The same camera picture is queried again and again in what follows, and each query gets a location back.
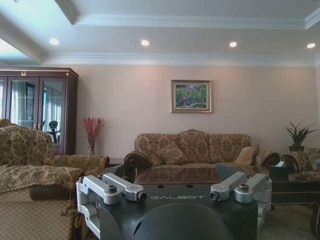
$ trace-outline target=painting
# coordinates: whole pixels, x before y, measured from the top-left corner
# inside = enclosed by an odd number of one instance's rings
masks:
[[[171,80],[172,113],[212,113],[211,81]]]

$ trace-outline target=potted plant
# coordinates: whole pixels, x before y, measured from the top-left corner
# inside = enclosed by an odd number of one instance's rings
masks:
[[[289,146],[290,152],[303,152],[305,147],[302,146],[302,142],[306,139],[308,134],[313,133],[317,130],[310,130],[310,127],[313,125],[306,126],[304,128],[300,128],[300,124],[297,126],[293,125],[290,122],[291,126],[286,127],[286,131],[289,133],[290,137],[292,138],[292,145]]]

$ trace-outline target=wall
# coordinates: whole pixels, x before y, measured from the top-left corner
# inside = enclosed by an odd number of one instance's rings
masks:
[[[284,153],[290,121],[319,127],[316,71],[308,67],[72,66],[78,82],[76,152],[87,152],[83,117],[107,124],[96,152],[123,158],[139,133],[247,133]],[[170,113],[171,79],[211,80],[213,114]],[[318,133],[305,142],[320,146]]]

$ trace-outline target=green plant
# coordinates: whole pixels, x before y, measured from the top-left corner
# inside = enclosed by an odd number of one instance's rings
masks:
[[[304,128],[300,128],[300,124],[298,124],[297,126],[293,125],[290,122],[291,126],[287,126],[286,127],[286,131],[289,133],[290,137],[292,138],[292,146],[296,146],[296,147],[300,147],[302,142],[306,139],[306,137],[308,136],[308,134],[313,133],[317,130],[310,130],[310,127],[313,125],[309,125],[306,126]]]

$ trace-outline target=bolt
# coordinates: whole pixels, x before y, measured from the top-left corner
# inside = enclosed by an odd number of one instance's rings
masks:
[[[249,186],[245,183],[240,183],[239,184],[239,188],[244,191],[244,192],[248,192],[249,191]]]
[[[142,203],[146,199],[147,199],[147,194],[145,192],[141,191],[141,192],[138,193],[138,196],[137,196],[138,202]]]
[[[216,201],[218,201],[220,199],[220,194],[217,191],[212,191],[212,192],[210,192],[209,195],[210,195],[210,198],[212,198],[212,200],[214,202],[216,202]]]
[[[108,193],[110,193],[110,194],[114,194],[115,192],[117,192],[117,186],[115,186],[115,185],[108,185],[107,191],[108,191]]]

